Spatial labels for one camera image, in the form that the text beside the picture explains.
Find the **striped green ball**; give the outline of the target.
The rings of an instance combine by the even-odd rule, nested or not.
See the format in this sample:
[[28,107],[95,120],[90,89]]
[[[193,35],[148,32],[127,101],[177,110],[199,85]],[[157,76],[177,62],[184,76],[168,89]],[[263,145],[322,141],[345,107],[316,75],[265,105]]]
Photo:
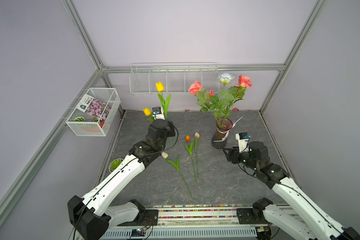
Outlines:
[[78,116],[73,119],[74,122],[85,122],[86,118],[83,116]]

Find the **yellow tulip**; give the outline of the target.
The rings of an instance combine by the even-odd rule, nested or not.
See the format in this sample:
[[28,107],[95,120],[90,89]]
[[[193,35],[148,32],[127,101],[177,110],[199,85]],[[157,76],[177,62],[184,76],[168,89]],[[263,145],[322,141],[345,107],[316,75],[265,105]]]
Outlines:
[[150,109],[145,108],[145,109],[143,110],[143,112],[144,112],[144,114],[145,114],[146,117],[147,117],[147,121],[149,121],[149,122],[152,123],[152,122],[155,120],[154,115],[153,115],[153,113],[152,113],[152,111],[151,111]]
[[165,119],[167,119],[171,95],[169,95],[167,98],[164,97],[165,87],[161,82],[156,83],[156,89],[158,91],[159,100],[162,104],[164,117],[165,117]]

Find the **red grey glass vase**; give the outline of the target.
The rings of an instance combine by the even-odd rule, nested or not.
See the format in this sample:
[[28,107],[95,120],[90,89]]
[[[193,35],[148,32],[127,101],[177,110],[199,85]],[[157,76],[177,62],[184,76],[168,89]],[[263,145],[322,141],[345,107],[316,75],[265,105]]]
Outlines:
[[216,149],[223,149],[227,145],[229,131],[233,128],[233,122],[230,119],[221,118],[216,121],[217,130],[214,133],[211,144]]

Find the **white tulip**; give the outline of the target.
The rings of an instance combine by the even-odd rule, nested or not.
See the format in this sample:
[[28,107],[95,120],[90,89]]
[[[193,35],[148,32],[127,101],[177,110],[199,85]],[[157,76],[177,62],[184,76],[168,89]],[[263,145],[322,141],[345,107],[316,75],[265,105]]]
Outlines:
[[190,190],[190,188],[189,188],[189,185],[188,185],[188,183],[187,183],[187,181],[186,181],[186,179],[185,179],[185,177],[184,177],[184,175],[183,175],[183,173],[182,173],[182,171],[181,171],[181,167],[180,167],[180,156],[177,156],[175,161],[173,161],[173,160],[170,158],[169,154],[166,153],[166,152],[162,152],[162,153],[161,153],[161,156],[162,156],[163,159],[165,159],[170,165],[172,165],[172,166],[177,170],[177,172],[180,174],[181,179],[182,179],[182,181],[184,182],[184,184],[185,184],[185,186],[186,186],[186,188],[187,188],[187,191],[188,191],[190,197],[193,198],[193,195],[192,195],[192,193],[191,193],[191,190]]

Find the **pale pink tulip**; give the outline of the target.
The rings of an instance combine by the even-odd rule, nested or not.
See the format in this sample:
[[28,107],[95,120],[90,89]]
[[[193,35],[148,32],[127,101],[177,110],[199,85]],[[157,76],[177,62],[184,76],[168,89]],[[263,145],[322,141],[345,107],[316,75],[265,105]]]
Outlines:
[[198,141],[200,138],[200,134],[195,132],[195,158],[196,158],[196,178],[199,180],[199,159],[198,159]]

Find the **orange tulip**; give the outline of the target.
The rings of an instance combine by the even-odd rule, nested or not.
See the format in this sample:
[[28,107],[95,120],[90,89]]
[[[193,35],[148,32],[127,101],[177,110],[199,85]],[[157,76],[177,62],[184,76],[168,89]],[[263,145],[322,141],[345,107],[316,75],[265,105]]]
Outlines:
[[195,182],[197,182],[197,173],[196,173],[196,165],[195,165],[195,161],[194,161],[194,155],[193,155],[193,144],[194,142],[191,141],[191,137],[189,135],[186,135],[185,137],[185,148],[191,158],[191,163],[192,163],[192,167],[193,167],[193,173],[194,173],[194,178],[195,178]]

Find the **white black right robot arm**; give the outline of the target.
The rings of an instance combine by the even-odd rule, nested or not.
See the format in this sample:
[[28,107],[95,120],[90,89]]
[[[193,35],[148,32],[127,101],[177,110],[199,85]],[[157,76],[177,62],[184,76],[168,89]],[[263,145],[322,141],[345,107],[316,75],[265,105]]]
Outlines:
[[316,205],[280,166],[271,162],[268,148],[259,141],[239,141],[239,146],[224,148],[228,162],[241,170],[253,170],[251,177],[266,184],[283,198],[302,219],[291,217],[272,201],[263,198],[253,204],[255,220],[276,225],[296,240],[359,240],[360,234],[352,227],[343,227]]

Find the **white blue rose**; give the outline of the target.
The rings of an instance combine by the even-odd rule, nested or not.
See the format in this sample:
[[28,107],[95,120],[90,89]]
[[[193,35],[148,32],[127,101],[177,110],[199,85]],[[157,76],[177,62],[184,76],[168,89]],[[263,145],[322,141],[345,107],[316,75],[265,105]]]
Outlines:
[[226,86],[232,82],[235,77],[229,73],[223,73],[218,76],[220,84],[223,84],[223,90],[220,92],[220,96],[225,100],[225,108],[223,113],[225,119],[228,117],[228,111],[231,108],[234,97],[226,91]]

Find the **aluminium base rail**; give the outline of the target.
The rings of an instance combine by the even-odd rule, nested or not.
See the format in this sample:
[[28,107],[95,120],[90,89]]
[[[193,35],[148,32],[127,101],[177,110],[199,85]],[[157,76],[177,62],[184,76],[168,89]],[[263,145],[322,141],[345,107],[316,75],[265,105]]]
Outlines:
[[192,226],[195,228],[198,225],[227,225],[228,223],[260,226],[271,225],[269,224],[240,224],[237,210],[238,209],[251,209],[251,208],[236,208],[236,207],[212,207],[212,208],[172,208],[162,209],[159,211],[158,225],[165,222],[174,222],[182,226]]

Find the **flower seed packet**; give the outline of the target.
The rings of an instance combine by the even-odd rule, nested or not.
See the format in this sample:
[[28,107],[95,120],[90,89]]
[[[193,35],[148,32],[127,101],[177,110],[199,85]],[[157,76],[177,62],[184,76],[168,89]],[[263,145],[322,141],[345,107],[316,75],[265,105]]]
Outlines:
[[77,110],[86,113],[89,116],[100,120],[101,122],[106,121],[111,108],[112,106],[109,104],[102,102],[88,94],[84,94],[79,103],[76,105]]

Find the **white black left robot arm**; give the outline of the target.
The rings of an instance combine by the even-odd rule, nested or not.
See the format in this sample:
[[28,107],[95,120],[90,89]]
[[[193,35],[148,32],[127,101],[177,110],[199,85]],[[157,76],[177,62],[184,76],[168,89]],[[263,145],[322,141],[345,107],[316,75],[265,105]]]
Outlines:
[[134,177],[162,155],[167,139],[178,133],[171,121],[154,120],[146,137],[133,145],[111,174],[83,197],[73,196],[68,201],[73,235],[79,234],[84,240],[98,240],[115,226],[153,225],[146,208],[137,200],[119,206],[111,204]]

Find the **pink rose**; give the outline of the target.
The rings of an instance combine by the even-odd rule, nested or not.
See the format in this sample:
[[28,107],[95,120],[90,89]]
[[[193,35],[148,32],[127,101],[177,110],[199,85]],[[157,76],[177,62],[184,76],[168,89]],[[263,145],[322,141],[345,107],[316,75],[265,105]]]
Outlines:
[[195,81],[189,87],[189,93],[194,95],[197,98],[197,105],[201,107],[201,112],[211,112],[216,120],[219,120],[223,117],[222,105],[219,104],[220,97],[218,95],[209,96],[209,91],[206,91],[202,84],[199,81]]
[[239,75],[238,85],[228,89],[229,105],[226,107],[226,118],[232,114],[235,103],[243,99],[247,88],[251,88],[252,85],[250,77]]

